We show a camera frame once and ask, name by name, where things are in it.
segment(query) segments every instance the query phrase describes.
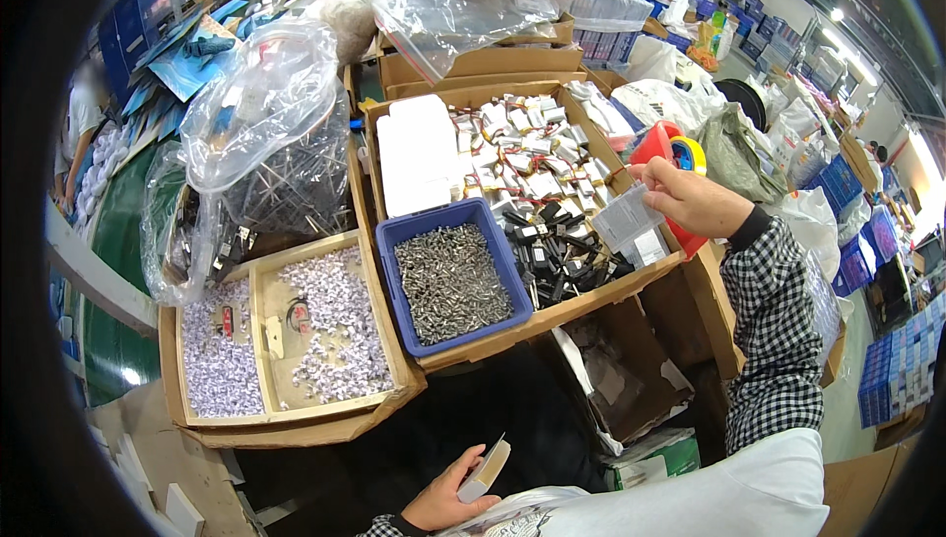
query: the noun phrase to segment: red tape dispenser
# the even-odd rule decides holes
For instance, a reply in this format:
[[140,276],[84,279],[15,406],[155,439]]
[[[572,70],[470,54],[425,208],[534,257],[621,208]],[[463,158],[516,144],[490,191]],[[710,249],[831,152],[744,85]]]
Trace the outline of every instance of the red tape dispenser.
[[[680,127],[670,121],[657,121],[644,135],[643,141],[631,153],[629,159],[634,165],[646,164],[655,157],[662,157],[681,170],[696,172],[700,176],[707,174],[707,157],[703,147],[698,142],[684,137]],[[669,219],[667,226],[687,252],[687,260],[707,241],[706,237],[693,235]]]

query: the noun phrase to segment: human hand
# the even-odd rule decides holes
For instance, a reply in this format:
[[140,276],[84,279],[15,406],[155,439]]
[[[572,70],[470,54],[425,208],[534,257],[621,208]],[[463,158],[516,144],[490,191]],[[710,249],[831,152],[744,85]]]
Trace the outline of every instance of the human hand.
[[72,214],[72,203],[73,199],[76,197],[76,182],[75,180],[68,180],[65,183],[65,196],[62,198],[63,210],[66,214]]
[[421,531],[440,531],[498,504],[500,496],[479,496],[470,504],[464,504],[457,497],[460,483],[467,472],[479,465],[482,460],[479,455],[485,450],[485,444],[468,448],[401,511],[404,520]]
[[754,205],[731,190],[695,172],[677,169],[656,157],[627,168],[647,185],[644,203],[667,215],[693,235],[730,237],[749,217]]

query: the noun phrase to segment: person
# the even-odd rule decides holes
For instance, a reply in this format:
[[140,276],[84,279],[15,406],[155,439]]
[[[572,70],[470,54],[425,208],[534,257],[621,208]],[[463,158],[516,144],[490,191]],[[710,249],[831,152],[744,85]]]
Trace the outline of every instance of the person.
[[728,238],[720,271],[746,362],[728,387],[725,460],[680,477],[591,495],[535,488],[472,504],[457,488],[481,460],[470,447],[400,514],[361,537],[510,535],[814,536],[828,517],[818,427],[824,415],[819,334],[805,291],[805,264],[787,224],[739,195],[662,158],[629,168],[644,202],[696,235]]
[[89,148],[109,120],[99,105],[98,83],[93,61],[85,60],[73,75],[65,125],[54,150],[54,195],[56,203],[66,214],[73,212],[78,185],[92,166]]

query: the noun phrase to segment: white cloth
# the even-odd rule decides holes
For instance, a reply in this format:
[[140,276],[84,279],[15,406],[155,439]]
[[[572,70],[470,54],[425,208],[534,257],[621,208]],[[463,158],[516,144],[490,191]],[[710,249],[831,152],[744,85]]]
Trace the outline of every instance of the white cloth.
[[821,436],[793,428],[705,469],[622,492],[549,487],[509,496],[439,535],[813,537],[828,518],[823,497]]
[[87,130],[95,129],[105,120],[96,103],[96,94],[82,84],[77,84],[69,94],[69,131],[63,141],[63,157],[70,164],[76,157],[78,138]]

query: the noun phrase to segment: black and white checkered shirt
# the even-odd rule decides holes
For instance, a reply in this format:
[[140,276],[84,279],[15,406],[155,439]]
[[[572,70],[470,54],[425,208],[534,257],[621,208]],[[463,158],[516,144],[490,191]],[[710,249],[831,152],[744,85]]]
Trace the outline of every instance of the black and white checkered shirt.
[[[817,430],[821,399],[821,336],[811,330],[813,304],[805,293],[805,260],[788,226],[758,207],[730,238],[720,266],[736,312],[734,340],[745,365],[729,385],[729,455],[790,428]],[[359,537],[413,537],[403,519],[374,518]]]

